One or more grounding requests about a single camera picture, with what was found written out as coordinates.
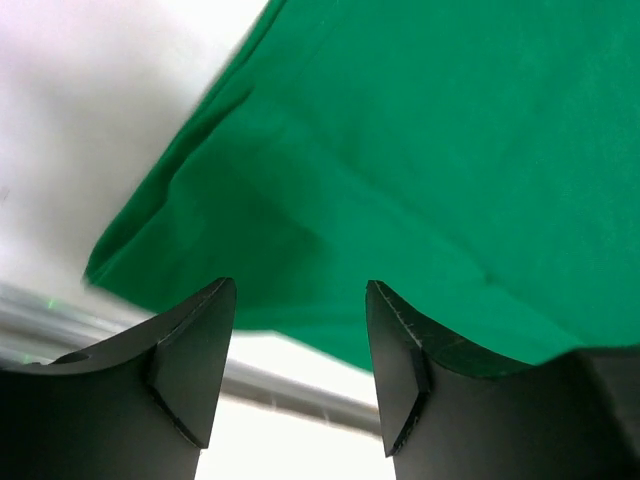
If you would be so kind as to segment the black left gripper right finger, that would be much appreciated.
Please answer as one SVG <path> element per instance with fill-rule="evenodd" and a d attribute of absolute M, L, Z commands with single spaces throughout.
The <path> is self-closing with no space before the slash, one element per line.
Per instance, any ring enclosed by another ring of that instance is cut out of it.
<path fill-rule="evenodd" d="M 639 350 L 539 365 L 494 353 L 388 285 L 366 289 L 385 453 L 400 479 L 635 479 Z"/>

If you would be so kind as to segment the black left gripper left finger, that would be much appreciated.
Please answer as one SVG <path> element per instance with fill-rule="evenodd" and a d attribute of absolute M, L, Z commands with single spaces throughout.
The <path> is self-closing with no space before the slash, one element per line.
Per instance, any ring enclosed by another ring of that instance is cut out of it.
<path fill-rule="evenodd" d="M 167 336 L 1 368 L 5 479 L 191 479 L 209 445 L 236 310 L 221 278 L 153 318 Z"/>

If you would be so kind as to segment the green t shirt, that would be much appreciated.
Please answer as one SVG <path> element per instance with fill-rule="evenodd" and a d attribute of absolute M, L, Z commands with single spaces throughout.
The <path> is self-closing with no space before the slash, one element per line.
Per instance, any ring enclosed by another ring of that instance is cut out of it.
<path fill-rule="evenodd" d="M 635 1 L 271 1 L 97 242 L 162 312 L 371 365 L 364 293 L 537 363 L 639 340 Z"/>

